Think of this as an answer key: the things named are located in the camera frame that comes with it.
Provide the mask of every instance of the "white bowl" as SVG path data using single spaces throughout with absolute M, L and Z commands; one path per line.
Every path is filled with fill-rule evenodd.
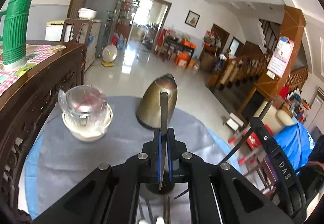
M 80 141 L 83 142 L 93 142 L 96 140 L 99 140 L 102 138 L 105 133 L 107 132 L 107 129 L 112 121 L 112 109 L 109 105 L 107 105 L 108 110 L 107 110 L 107 116 L 104 121 L 104 126 L 103 126 L 103 131 L 97 131 L 97 130 L 85 130 L 83 126 L 76 126 L 75 124 L 69 123 L 65 119 L 64 112 L 62 113 L 62 119 L 63 123 L 65 126 L 70 130 L 71 134 L 76 138 L 79 139 Z
M 97 15 L 97 11 L 89 8 L 80 8 L 79 9 L 79 18 L 81 19 L 94 19 Z

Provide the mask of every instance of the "green thermos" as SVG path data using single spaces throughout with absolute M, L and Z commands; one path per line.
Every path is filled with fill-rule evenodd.
M 14 70 L 26 63 L 26 31 L 31 0 L 10 0 L 5 15 L 3 37 L 3 64 L 5 70 Z

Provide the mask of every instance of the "picture frame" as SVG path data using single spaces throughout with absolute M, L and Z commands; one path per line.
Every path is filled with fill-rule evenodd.
M 189 13 L 187 15 L 187 18 L 186 20 L 184 21 L 186 24 L 192 26 L 192 27 L 196 27 L 197 26 L 197 23 L 198 23 L 198 20 L 200 18 L 200 15 L 198 15 L 197 13 L 189 10 Z

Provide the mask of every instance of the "bolt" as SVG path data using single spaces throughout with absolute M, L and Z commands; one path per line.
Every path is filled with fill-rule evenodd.
M 99 170 L 107 170 L 109 168 L 109 165 L 107 163 L 100 163 L 98 168 Z
M 192 157 L 192 153 L 184 152 L 184 153 L 182 154 L 182 157 L 183 157 L 184 159 L 190 159 L 190 158 Z
M 137 157 L 140 160 L 145 160 L 146 158 L 148 158 L 148 155 L 146 153 L 139 153 Z
M 224 170 L 229 170 L 231 168 L 231 165 L 229 163 L 221 163 L 221 169 L 224 169 Z

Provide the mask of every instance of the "wooden column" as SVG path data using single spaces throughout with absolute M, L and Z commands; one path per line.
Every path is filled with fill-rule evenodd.
M 285 15 L 280 29 L 280 36 L 288 37 L 295 42 L 287 68 L 281 78 L 276 76 L 274 79 L 268 77 L 266 71 L 264 71 L 256 82 L 256 89 L 260 89 L 258 91 L 261 93 L 262 91 L 266 92 L 273 100 L 279 95 L 286 80 L 289 78 L 289 74 L 298 55 L 305 26 L 306 20 L 303 12 L 300 9 L 285 6 Z

